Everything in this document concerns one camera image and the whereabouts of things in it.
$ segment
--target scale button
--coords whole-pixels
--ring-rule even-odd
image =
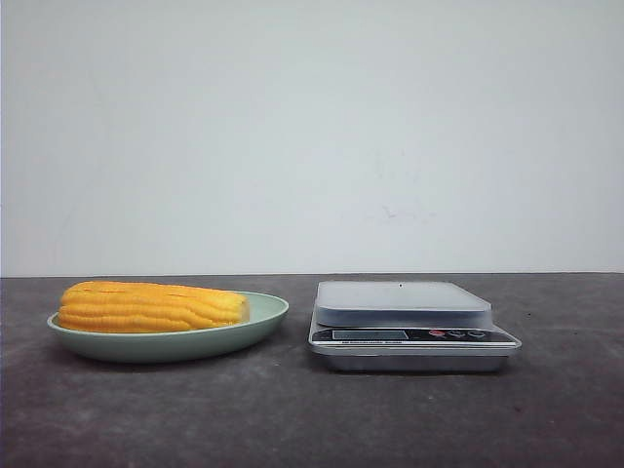
[[[466,335],[466,333],[464,333],[462,330],[449,330],[447,331],[447,334],[454,336],[455,338],[461,338],[462,336]]]

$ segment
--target corn cob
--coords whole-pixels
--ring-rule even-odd
[[[183,332],[247,322],[238,293],[154,283],[87,281],[60,299],[58,323],[84,332]]]

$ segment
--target white backdrop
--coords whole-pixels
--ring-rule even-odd
[[[3,276],[624,271],[621,1],[3,4]]]

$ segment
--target oval plate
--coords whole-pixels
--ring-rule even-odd
[[[56,313],[48,319],[48,326],[68,350],[101,361],[170,363],[207,358],[259,342],[277,329],[289,310],[289,304],[274,295],[237,293],[250,302],[250,320],[244,324],[192,331],[102,333],[64,329]]]

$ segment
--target plate rim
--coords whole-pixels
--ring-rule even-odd
[[[282,307],[280,308],[279,312],[276,312],[274,314],[269,315],[268,317],[265,317],[263,319],[256,320],[256,321],[253,321],[253,322],[249,321],[249,322],[244,322],[244,323],[241,323],[241,324],[226,325],[224,327],[213,327],[211,329],[198,329],[198,330],[186,330],[186,331],[153,331],[153,332],[144,332],[144,333],[118,333],[118,332],[109,333],[109,332],[104,332],[104,331],[81,331],[81,330],[66,329],[65,327],[61,327],[61,326],[59,326],[59,325],[54,323],[54,319],[59,315],[58,311],[55,312],[54,314],[52,314],[50,317],[48,317],[47,324],[48,324],[48,327],[50,327],[55,332],[75,334],[75,335],[79,335],[79,336],[125,337],[125,338],[147,338],[147,337],[151,337],[151,338],[155,338],[155,337],[161,337],[161,336],[162,337],[164,337],[164,336],[185,336],[185,335],[192,335],[192,334],[202,334],[202,333],[207,333],[207,332],[219,332],[219,331],[225,331],[225,330],[239,329],[239,328],[248,327],[248,326],[256,325],[256,324],[261,324],[263,322],[268,322],[270,320],[276,319],[277,317],[280,317],[280,316],[284,315],[286,312],[288,312],[288,310],[290,308],[289,303],[285,299],[282,299],[281,297],[279,297],[277,295],[266,294],[264,292],[253,292],[253,291],[232,291],[232,292],[233,293],[240,293],[240,294],[260,295],[260,296],[270,297],[272,299],[277,299],[279,302],[282,303]]]

